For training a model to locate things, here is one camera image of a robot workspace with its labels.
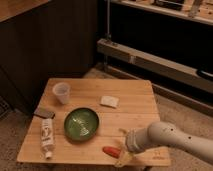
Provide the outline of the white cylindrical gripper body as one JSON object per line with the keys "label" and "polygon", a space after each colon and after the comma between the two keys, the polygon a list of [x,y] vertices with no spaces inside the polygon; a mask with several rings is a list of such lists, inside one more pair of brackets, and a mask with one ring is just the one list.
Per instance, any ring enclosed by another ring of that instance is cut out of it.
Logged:
{"label": "white cylindrical gripper body", "polygon": [[131,130],[127,133],[125,145],[129,152],[138,154],[150,147],[150,140],[146,129]]}

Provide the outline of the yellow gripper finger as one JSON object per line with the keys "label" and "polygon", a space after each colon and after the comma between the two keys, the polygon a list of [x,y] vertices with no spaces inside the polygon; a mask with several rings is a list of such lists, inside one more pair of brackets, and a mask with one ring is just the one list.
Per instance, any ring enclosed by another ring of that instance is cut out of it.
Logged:
{"label": "yellow gripper finger", "polygon": [[133,159],[133,154],[127,151],[121,153],[120,157],[115,163],[116,167],[123,167]]}
{"label": "yellow gripper finger", "polygon": [[128,131],[125,129],[121,129],[119,128],[119,131],[123,134],[123,135],[127,135]]}

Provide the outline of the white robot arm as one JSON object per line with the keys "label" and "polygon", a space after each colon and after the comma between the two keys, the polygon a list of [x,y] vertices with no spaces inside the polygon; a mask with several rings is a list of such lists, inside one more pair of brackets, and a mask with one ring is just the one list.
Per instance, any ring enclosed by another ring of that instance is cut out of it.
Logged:
{"label": "white robot arm", "polygon": [[116,167],[130,163],[135,154],[158,146],[183,150],[213,165],[213,140],[185,133],[169,122],[153,122],[148,127],[131,130],[125,136],[125,148],[116,161]]}

